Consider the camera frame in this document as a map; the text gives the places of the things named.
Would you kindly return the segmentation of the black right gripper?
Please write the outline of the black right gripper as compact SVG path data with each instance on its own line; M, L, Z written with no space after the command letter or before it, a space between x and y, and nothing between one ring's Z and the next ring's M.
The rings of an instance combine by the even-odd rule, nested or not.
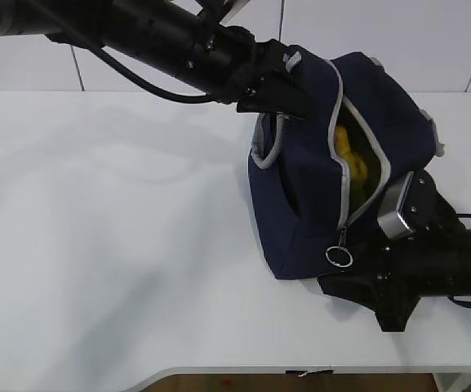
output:
M453 237L463 232L453 206L439 199L416 234L370 245L362 270L321 275L318 285L325 295L372 310L382 331L403 331L422 298L457 292L461 263Z

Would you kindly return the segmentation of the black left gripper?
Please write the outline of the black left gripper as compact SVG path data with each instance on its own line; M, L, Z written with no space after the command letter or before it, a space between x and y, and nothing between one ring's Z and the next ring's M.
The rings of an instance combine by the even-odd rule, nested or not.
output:
M276 113L306 119L315 115L314 98L294 83L286 62L287 47L276 39L257 42L241 26L228 31L240 39L249 56L235 66L219 93L218 102L237 104L238 113Z

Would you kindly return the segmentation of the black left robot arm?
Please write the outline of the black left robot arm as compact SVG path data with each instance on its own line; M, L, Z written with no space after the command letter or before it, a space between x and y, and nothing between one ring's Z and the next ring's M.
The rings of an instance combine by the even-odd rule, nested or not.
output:
M314 99L287 68L287 47L275 39L258 42L249 30L230 24L243 7L242 1L201 1L194 13L173 1L0 1L0 37L43 35L80 47L164 100L311 118ZM197 95L153 85L111 50L195 87Z

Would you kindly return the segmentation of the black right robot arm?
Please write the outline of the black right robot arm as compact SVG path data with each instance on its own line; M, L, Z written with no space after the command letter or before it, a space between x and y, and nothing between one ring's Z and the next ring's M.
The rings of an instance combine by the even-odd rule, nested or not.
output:
M353 267L318 277L318 285L328 296L371 310L383 332L404 332L425 297L446 297L471 309L471 229L462 219L439 198L422 230L355 245Z

